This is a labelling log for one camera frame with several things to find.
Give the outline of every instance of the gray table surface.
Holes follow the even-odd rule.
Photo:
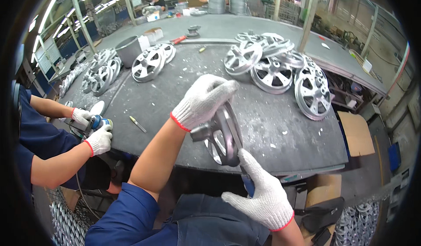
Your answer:
[[[206,17],[209,24],[203,21]],[[235,28],[225,27],[233,24],[232,17],[206,15],[186,17],[184,21],[183,18],[170,18],[136,27],[125,26],[104,38],[97,49],[113,48],[121,40],[132,35],[140,36],[153,27],[162,28],[163,40],[174,39],[185,34],[187,26],[193,24],[202,26],[199,31],[202,38],[233,39],[238,32],[260,29],[259,32],[275,32],[296,44],[299,42],[302,31],[299,28],[257,18],[257,22],[263,23],[258,27],[254,18],[241,16],[235,17]],[[84,94],[80,91],[81,75],[60,102],[72,100],[74,106],[91,106],[98,100],[104,100],[108,106],[104,116],[114,123],[112,147],[140,155],[200,75],[210,73],[232,79],[226,74],[222,62],[228,46],[207,45],[207,49],[199,54],[197,51],[201,47],[195,44],[177,45],[175,58],[155,80],[148,83],[136,83],[130,71],[124,70],[112,87],[99,97],[93,96],[92,92]],[[241,127],[244,147],[264,169],[275,175],[290,175],[329,170],[348,162],[345,143],[332,109],[323,121],[312,121],[301,113],[293,88],[282,95],[271,95],[253,85],[247,75],[239,82],[241,87],[235,96],[233,108]],[[129,115],[135,117],[148,132],[143,133],[136,127]],[[239,172],[238,167],[215,163],[205,145],[202,142],[193,143],[189,134],[186,135],[176,165],[209,171]]]

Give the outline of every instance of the blue work shirt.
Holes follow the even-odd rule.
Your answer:
[[[123,183],[118,199],[86,233],[85,245],[177,245],[177,225],[152,230],[158,203],[143,189]]]
[[[63,129],[57,129],[45,120],[32,106],[31,91],[25,90],[23,86],[19,88],[19,96],[22,107],[21,135],[19,144],[15,148],[14,160],[18,174],[22,180],[25,193],[28,197],[32,193],[31,167],[34,155],[41,159],[63,154],[80,143],[73,135]],[[79,180],[85,177],[85,166],[79,171]],[[62,186],[70,189],[78,189],[76,175]]]

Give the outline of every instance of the gray bucket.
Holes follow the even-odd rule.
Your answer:
[[[123,40],[115,47],[115,51],[123,62],[124,67],[131,68],[133,61],[137,58],[137,56],[142,54],[138,36],[133,36]]]

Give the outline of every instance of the white cotton glove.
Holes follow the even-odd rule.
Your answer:
[[[200,76],[170,116],[178,126],[190,132],[199,124],[210,120],[216,109],[231,99],[238,88],[239,84],[235,80],[226,80],[211,74]]]
[[[80,123],[84,126],[87,126],[89,124],[89,121],[87,119],[90,119],[91,117],[92,117],[92,114],[86,110],[74,108],[73,111],[71,112],[71,118],[75,120],[77,123]]]
[[[92,150],[92,156],[103,154],[111,149],[112,134],[108,132],[108,130],[111,129],[112,126],[106,124],[93,132],[91,136],[85,140],[85,142],[89,144],[89,147]]]
[[[238,152],[240,165],[254,181],[253,198],[244,198],[231,192],[223,192],[222,200],[261,223],[271,231],[285,228],[294,217],[287,194],[281,182],[266,172],[254,157],[244,149]]]

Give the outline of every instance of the gloved hand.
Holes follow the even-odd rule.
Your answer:
[[[200,76],[171,112],[171,118],[184,130],[190,132],[210,120],[218,107],[228,101],[238,90],[235,80],[205,74]]]
[[[271,231],[285,228],[292,221],[294,211],[288,202],[281,182],[266,172],[246,150],[240,149],[238,156],[240,165],[254,181],[253,198],[244,198],[231,192],[223,192],[222,200],[268,227]]]
[[[111,125],[106,124],[93,132],[91,136],[84,141],[89,144],[89,147],[92,150],[92,156],[103,154],[111,149],[112,134],[108,132],[108,130],[111,129]]]
[[[73,108],[73,111],[71,112],[71,118],[75,120],[77,123],[80,123],[84,126],[87,126],[89,124],[89,121],[87,119],[91,117],[92,117],[92,114],[86,110]]]

